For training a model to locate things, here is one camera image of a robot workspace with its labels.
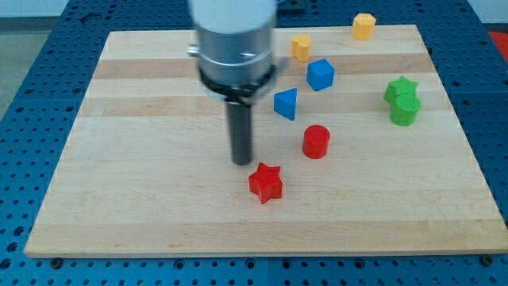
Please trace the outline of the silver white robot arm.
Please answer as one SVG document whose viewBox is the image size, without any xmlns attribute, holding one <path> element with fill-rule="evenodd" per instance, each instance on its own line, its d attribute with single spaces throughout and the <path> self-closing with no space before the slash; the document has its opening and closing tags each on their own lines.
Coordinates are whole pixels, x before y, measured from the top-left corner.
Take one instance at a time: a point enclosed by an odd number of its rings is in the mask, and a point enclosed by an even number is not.
<svg viewBox="0 0 508 286">
<path fill-rule="evenodd" d="M 273 59 L 276 0 L 190 0 L 197 43 L 188 47 L 197 59 L 202 85 L 222 101 L 234 164 L 252 161 L 252 106 L 270 91 L 285 60 Z"/>
</svg>

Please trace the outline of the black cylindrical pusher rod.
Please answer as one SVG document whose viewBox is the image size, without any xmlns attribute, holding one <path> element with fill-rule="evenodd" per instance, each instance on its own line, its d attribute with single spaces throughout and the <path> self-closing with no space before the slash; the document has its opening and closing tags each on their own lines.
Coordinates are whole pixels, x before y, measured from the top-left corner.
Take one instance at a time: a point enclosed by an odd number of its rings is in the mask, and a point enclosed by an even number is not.
<svg viewBox="0 0 508 286">
<path fill-rule="evenodd" d="M 240 104 L 227 104 L 231 158 L 236 165 L 252 161 L 252 108 Z"/>
</svg>

